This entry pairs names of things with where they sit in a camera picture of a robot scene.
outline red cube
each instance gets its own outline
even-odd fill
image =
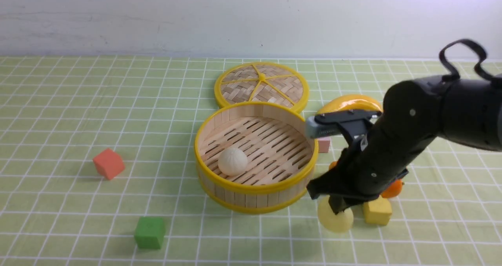
[[[97,172],[107,180],[115,178],[120,174],[126,166],[122,161],[122,157],[115,151],[106,148],[96,157],[93,158]]]
[[[328,153],[329,152],[329,147],[331,145],[331,138],[330,137],[318,138],[317,142],[319,144],[319,153]]]

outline orange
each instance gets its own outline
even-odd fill
[[[336,161],[333,161],[333,162],[329,165],[328,170],[331,170],[332,168],[335,168],[335,166],[336,166]]]
[[[383,198],[392,198],[398,196],[403,190],[404,182],[395,180],[381,195]]]

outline yellow rim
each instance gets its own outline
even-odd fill
[[[276,76],[273,76],[273,77],[267,77],[265,78],[264,80],[260,80],[260,78],[251,78],[251,79],[245,79],[245,80],[235,80],[235,81],[232,81],[232,82],[244,82],[244,81],[257,81],[258,84],[256,85],[255,89],[258,88],[258,85],[262,82],[266,83],[268,86],[272,87],[273,89],[275,89],[280,95],[282,95],[286,100],[288,100],[289,102],[291,102],[293,104],[293,106],[291,108],[288,108],[290,110],[292,110],[293,112],[296,112],[296,113],[299,113],[301,112],[303,109],[305,109],[305,107],[307,106],[307,102],[309,100],[309,85],[307,83],[307,80],[305,80],[305,78],[303,78],[302,75],[300,75],[300,73],[298,73],[297,71],[287,67],[287,66],[284,66],[284,65],[281,65],[281,64],[276,64],[276,63],[272,63],[272,62],[252,62],[252,63],[246,63],[246,64],[241,64],[239,66],[236,66],[236,67],[233,67],[231,69],[228,69],[226,72],[224,72],[223,74],[221,74],[218,79],[216,80],[216,83],[215,83],[215,99],[216,99],[216,102],[218,103],[219,107],[220,108],[223,108],[223,107],[227,107],[230,105],[230,103],[228,103],[228,101],[226,101],[226,99],[223,97],[223,95],[221,94],[221,90],[220,90],[220,87],[221,85],[223,84],[229,84],[231,82],[222,82],[222,80],[231,72],[231,71],[234,71],[235,69],[239,69],[241,67],[247,67],[247,66],[253,66],[253,68],[255,69],[255,71],[257,73],[260,73],[260,71],[258,71],[258,69],[256,68],[256,65],[257,64],[262,64],[262,65],[271,65],[271,66],[275,66],[275,67],[279,67],[279,68],[282,68],[282,69],[285,69],[287,71],[290,71],[291,73],[293,73],[292,75],[276,75]],[[288,96],[286,96],[282,91],[278,91],[271,83],[267,82],[267,80],[271,79],[271,78],[283,78],[283,77],[292,77],[292,76],[296,76],[298,78],[298,80],[300,80],[300,82],[302,83],[302,87],[303,87],[303,94],[302,94],[302,97],[300,98],[300,100],[296,103],[294,103]],[[251,93],[251,96],[250,98],[252,99],[253,96],[255,94],[255,91],[253,90],[253,92]]]
[[[274,184],[266,184],[264,186],[247,186],[244,184],[237,184],[235,182],[231,182],[229,180],[221,178],[219,175],[216,175],[215,173],[213,173],[213,171],[211,171],[204,164],[202,157],[199,153],[198,143],[199,143],[200,132],[204,129],[204,127],[206,126],[206,124],[208,123],[209,120],[214,118],[217,114],[219,114],[225,110],[229,110],[233,107],[251,106],[251,105],[264,105],[264,106],[277,107],[277,108],[280,108],[280,109],[283,109],[283,110],[290,112],[296,118],[302,120],[303,122],[305,121],[305,119],[301,115],[299,115],[298,113],[293,112],[289,108],[286,108],[282,105],[278,105],[275,103],[255,102],[255,101],[251,102],[250,101],[250,102],[243,102],[243,103],[236,103],[236,104],[229,105],[227,107],[221,108],[220,110],[216,111],[209,118],[207,118],[204,121],[204,123],[202,123],[201,127],[197,131],[197,135],[195,136],[195,143],[194,143],[195,158],[197,159],[197,163],[199,164],[200,168],[202,169],[202,172],[206,176],[208,176],[208,178],[212,182],[215,182],[215,184],[218,184],[219,186],[222,186],[222,187],[229,189],[231,191],[236,191],[238,193],[244,192],[244,193],[249,193],[249,194],[267,194],[267,193],[272,193],[272,192],[276,192],[276,191],[282,191],[282,190],[287,189],[287,188],[293,186],[294,184],[298,183],[300,180],[303,180],[303,178],[305,178],[306,175],[308,175],[308,173],[310,173],[312,171],[312,169],[315,166],[315,163],[317,162],[317,155],[319,152],[319,145],[318,145],[317,140],[314,141],[314,150],[312,152],[312,158],[310,158],[310,161],[305,165],[305,167],[303,167],[303,169],[299,173],[297,173],[296,175],[294,175],[286,180],[283,180],[281,182],[276,182]]]
[[[350,109],[375,110],[383,112],[382,106],[374,98],[365,95],[344,95],[335,98],[328,104],[324,105],[319,111],[317,111],[317,114]]]
[[[307,192],[307,189],[303,189],[303,191],[300,194],[296,195],[294,198],[292,198],[292,199],[290,199],[290,200],[288,200],[286,202],[283,202],[281,204],[275,205],[275,206],[262,207],[262,208],[251,208],[251,207],[237,206],[237,205],[233,205],[233,204],[224,202],[223,200],[217,198],[215,195],[211,194],[208,191],[208,189],[203,184],[203,182],[200,179],[200,177],[199,177],[199,181],[200,181],[200,185],[201,185],[202,189],[206,192],[206,194],[212,200],[214,200],[215,202],[217,202],[219,205],[221,205],[221,206],[223,206],[225,208],[231,209],[233,211],[240,212],[240,213],[246,213],[246,214],[263,214],[263,213],[270,213],[270,212],[281,210],[283,208],[286,208],[286,207],[292,205],[294,202],[298,201]]]

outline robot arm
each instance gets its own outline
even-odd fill
[[[445,58],[445,50],[462,43],[478,56],[475,72],[482,80],[461,79]],[[311,180],[312,199],[330,195],[337,214],[375,200],[436,138],[463,146],[502,151],[502,77],[487,73],[481,63],[486,53],[477,43],[462,39],[439,54],[448,75],[398,82],[384,96],[384,112],[350,110],[307,119],[311,138],[342,134],[348,147],[337,165]],[[373,124],[370,120],[378,118]]]

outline black strap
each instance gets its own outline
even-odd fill
[[[478,59],[478,62],[474,66],[474,71],[481,78],[484,78],[485,80],[491,81],[493,85],[498,87],[498,85],[500,85],[499,78],[494,77],[493,75],[491,75],[490,73],[488,73],[487,71],[485,71],[481,67],[481,63],[484,60],[486,60],[486,58],[487,58],[486,51],[484,51],[482,46],[480,46],[478,43],[476,43],[470,39],[459,39],[457,41],[454,41],[454,42],[448,44],[447,46],[445,46],[439,52],[439,61],[441,61],[441,64],[443,64],[443,66],[445,66],[445,68],[448,69],[448,71],[450,71],[449,75],[443,75],[443,82],[450,82],[450,81],[457,80],[460,78],[460,74],[458,73],[457,68],[455,68],[455,66],[453,66],[450,62],[448,62],[448,60],[445,57],[445,51],[448,48],[454,46],[455,44],[459,44],[459,43],[462,43],[463,45],[469,47],[478,56],[479,59]]]

